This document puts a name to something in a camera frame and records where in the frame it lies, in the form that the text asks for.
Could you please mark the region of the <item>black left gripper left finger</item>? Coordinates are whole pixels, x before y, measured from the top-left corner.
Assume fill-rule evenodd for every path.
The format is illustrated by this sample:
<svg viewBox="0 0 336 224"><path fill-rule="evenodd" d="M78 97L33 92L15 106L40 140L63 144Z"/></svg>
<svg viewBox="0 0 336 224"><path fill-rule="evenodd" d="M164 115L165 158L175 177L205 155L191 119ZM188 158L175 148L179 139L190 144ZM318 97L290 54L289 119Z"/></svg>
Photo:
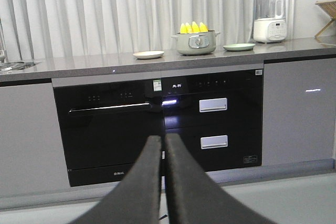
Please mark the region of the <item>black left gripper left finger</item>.
<svg viewBox="0 0 336 224"><path fill-rule="evenodd" d="M149 136L124 179L72 223L159 223L161 138Z"/></svg>

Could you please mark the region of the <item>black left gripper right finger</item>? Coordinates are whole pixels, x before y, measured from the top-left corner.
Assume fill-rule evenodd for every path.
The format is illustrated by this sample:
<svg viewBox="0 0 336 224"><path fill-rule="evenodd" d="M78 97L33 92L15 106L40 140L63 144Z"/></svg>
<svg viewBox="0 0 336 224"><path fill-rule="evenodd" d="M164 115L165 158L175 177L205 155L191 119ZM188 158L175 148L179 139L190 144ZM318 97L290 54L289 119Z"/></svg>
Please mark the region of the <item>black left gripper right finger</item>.
<svg viewBox="0 0 336 224"><path fill-rule="evenodd" d="M272 223L231 196L200 167L176 133L165 136L170 223Z"/></svg>

